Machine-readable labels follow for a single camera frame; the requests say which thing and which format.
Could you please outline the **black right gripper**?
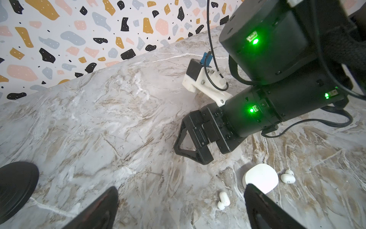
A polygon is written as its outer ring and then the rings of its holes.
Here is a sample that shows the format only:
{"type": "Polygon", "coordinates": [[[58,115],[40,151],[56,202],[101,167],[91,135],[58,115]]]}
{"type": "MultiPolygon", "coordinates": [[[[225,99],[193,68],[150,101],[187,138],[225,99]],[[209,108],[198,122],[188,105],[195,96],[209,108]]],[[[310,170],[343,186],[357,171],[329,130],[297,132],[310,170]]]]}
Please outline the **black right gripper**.
{"type": "Polygon", "coordinates": [[[222,108],[211,103],[192,111],[182,120],[173,149],[179,156],[208,165],[213,156],[209,143],[216,143],[222,154],[233,152],[245,140],[230,126],[222,108]]]}

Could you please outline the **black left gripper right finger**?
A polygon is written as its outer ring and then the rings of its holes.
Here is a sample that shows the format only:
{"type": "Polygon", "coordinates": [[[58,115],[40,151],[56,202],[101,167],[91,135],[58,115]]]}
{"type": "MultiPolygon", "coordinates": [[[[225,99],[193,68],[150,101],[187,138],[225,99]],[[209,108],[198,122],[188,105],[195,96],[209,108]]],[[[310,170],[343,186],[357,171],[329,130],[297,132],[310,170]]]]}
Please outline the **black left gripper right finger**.
{"type": "Polygon", "coordinates": [[[298,221],[275,204],[255,185],[248,184],[244,192],[246,210],[252,229],[303,229],[298,221]]]}

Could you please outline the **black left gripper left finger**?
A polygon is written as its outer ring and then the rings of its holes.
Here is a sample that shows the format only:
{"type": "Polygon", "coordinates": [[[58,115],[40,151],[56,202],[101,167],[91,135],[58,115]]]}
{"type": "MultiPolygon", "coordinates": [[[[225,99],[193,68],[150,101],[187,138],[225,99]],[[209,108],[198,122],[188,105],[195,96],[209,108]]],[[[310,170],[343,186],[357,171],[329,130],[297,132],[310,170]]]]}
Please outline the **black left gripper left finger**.
{"type": "Polygon", "coordinates": [[[118,201],[117,188],[112,186],[65,225],[64,229],[112,229],[118,201]]]}

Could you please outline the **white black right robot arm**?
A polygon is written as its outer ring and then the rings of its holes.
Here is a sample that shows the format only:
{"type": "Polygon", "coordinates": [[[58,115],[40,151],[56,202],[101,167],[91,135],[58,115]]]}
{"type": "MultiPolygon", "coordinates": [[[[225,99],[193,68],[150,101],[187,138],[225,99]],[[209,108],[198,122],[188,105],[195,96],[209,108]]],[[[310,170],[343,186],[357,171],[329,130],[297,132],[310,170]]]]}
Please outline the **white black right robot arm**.
{"type": "Polygon", "coordinates": [[[213,160],[216,143],[223,154],[257,132],[272,138],[280,123],[316,109],[347,118],[349,97],[366,98],[366,32],[362,12],[347,16],[340,1],[245,1],[226,20],[219,41],[229,70],[246,85],[237,95],[209,50],[192,59],[183,85],[213,103],[187,114],[173,146],[177,155],[202,165],[213,160]]]}

